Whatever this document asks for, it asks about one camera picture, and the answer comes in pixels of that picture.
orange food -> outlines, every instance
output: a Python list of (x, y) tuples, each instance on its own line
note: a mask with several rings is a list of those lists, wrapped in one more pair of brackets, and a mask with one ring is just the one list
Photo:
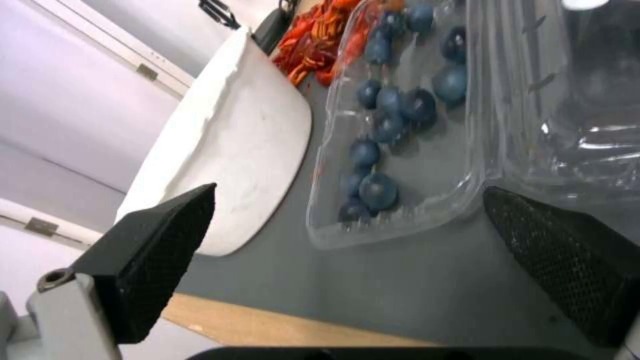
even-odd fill
[[(312, 71), (321, 84), (331, 83), (337, 70), (334, 64), (340, 39), (349, 15), (360, 1), (324, 0), (293, 20), (273, 60), (293, 85), (298, 86)], [(349, 63), (362, 54), (367, 42), (369, 27), (363, 24), (365, 21), (356, 25), (347, 45)]]

table surface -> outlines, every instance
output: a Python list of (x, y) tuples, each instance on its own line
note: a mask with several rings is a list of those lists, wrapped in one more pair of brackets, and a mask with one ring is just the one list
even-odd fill
[(482, 211), (404, 238), (315, 249), (305, 213), (324, 132), (326, 89), (315, 81), (301, 89), (314, 125), (285, 199), (235, 254), (196, 255), (179, 292), (430, 343), (611, 356), (592, 347), (520, 268)]

metal clip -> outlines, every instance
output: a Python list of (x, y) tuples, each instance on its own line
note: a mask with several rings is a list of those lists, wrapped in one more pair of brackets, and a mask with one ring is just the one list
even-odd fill
[(220, 0), (200, 0), (200, 8), (217, 23), (230, 29), (240, 28), (240, 24), (229, 7)]

white wall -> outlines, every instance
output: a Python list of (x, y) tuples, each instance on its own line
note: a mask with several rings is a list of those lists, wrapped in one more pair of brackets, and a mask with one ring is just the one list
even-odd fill
[[(231, 30), (198, 0), (83, 0), (103, 16), (196, 77)], [(278, 0), (223, 0), (238, 22), (256, 29)]]
[(0, 1), (0, 198), (104, 231), (179, 101), (29, 4)]

wooden edge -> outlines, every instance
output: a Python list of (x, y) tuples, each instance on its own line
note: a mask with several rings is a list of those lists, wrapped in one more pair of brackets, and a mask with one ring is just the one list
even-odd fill
[(229, 346), (431, 347), (400, 338), (176, 293), (162, 316)]

